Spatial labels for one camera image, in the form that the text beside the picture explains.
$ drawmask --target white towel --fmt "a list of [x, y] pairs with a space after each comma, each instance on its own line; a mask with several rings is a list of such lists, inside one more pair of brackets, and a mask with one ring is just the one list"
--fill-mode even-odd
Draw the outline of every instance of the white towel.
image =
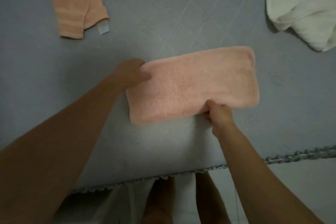
[[292, 27], [313, 49], [336, 46], [336, 0], [266, 0], [267, 15], [279, 31]]

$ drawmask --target gray piping trim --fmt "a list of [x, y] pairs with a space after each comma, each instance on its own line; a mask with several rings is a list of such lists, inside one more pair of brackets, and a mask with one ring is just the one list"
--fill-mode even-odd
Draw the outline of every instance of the gray piping trim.
[[[276, 155], [274, 158], [267, 157], [264, 159], [264, 162], [268, 165], [270, 164], [281, 164], [281, 163], [290, 163], [290, 162], [297, 162], [305, 159], [319, 159], [319, 158], [336, 158], [336, 145], [331, 146], [331, 147], [324, 147], [324, 148], [315, 148], [315, 150], [305, 150], [305, 151], [296, 151], [294, 154], [289, 154], [285, 156], [280, 156]], [[124, 185], [124, 184], [131, 184], [131, 183], [140, 183], [143, 181], [148, 181], [150, 179], [167, 179], [169, 176], [177, 176], [177, 175], [182, 175], [182, 174], [191, 174], [191, 173], [204, 173], [207, 171], [211, 170], [216, 170], [216, 169], [224, 169], [227, 168], [228, 166], [226, 164], [219, 165], [219, 166], [213, 166], [213, 167], [208, 167], [208, 168], [203, 168], [199, 170], [194, 170], [194, 171], [186, 171], [186, 172], [179, 172], [179, 173], [174, 173], [174, 174], [168, 174], [168, 175], [163, 175], [163, 176], [155, 176], [155, 177], [148, 177], [148, 178], [143, 178], [143, 179], [138, 179], [138, 180], [132, 180], [132, 181], [127, 181], [127, 182], [121, 182], [121, 183], [115, 183], [115, 184], [110, 184], [110, 185], [102, 185], [102, 186], [96, 186], [96, 187], [89, 187], [89, 188], [83, 188], [83, 189], [76, 189], [71, 192], [71, 194], [74, 193], [86, 193], [86, 192], [95, 192], [96, 190], [104, 190], [104, 189], [112, 189], [117, 185]]]

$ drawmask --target folded towel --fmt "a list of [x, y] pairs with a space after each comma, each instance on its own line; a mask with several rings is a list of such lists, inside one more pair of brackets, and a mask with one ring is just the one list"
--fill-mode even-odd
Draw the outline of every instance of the folded towel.
[[279, 31], [292, 27], [313, 49], [336, 46], [336, 0], [266, 0], [267, 14]]
[[218, 48], [145, 63], [152, 79], [126, 91], [133, 124], [148, 124], [208, 111], [208, 99], [232, 108], [259, 101], [249, 47]]
[[59, 34], [82, 39], [85, 29], [109, 18], [102, 0], [52, 0]]

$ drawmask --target hand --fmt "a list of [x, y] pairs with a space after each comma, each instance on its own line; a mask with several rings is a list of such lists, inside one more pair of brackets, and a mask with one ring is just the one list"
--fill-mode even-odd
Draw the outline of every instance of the hand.
[[206, 116], [213, 124], [212, 133], [218, 138], [221, 135], [221, 130], [225, 129], [225, 127], [232, 125], [235, 126], [232, 111], [226, 105], [218, 105], [213, 100], [208, 100], [207, 104], [210, 107], [210, 111], [206, 114]]
[[145, 63], [142, 59], [130, 59], [121, 63], [112, 74], [116, 83], [123, 90], [137, 86], [152, 78], [149, 73], [141, 72], [140, 67]]

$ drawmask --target leg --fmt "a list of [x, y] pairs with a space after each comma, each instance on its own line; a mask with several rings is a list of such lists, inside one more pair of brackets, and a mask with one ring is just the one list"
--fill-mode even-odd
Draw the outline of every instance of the leg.
[[196, 205], [201, 224], [231, 224], [224, 202], [209, 173], [196, 173]]
[[174, 177], [155, 181], [147, 198], [141, 224], [172, 224], [174, 201]]

